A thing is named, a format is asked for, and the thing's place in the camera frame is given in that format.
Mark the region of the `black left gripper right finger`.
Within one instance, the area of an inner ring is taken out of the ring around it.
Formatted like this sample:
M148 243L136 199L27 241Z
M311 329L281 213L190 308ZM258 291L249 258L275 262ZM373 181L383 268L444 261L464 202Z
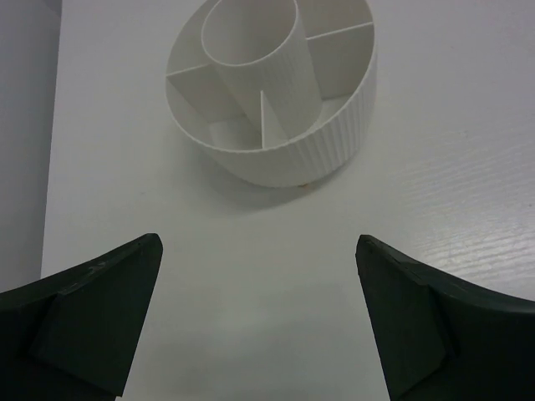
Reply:
M359 280L392 400L532 400L534 303L359 237Z

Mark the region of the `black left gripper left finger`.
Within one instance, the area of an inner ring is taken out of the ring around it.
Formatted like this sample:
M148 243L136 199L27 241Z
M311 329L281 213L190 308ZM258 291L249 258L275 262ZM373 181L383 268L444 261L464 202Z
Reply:
M160 270L155 233L1 295L3 400L122 396Z

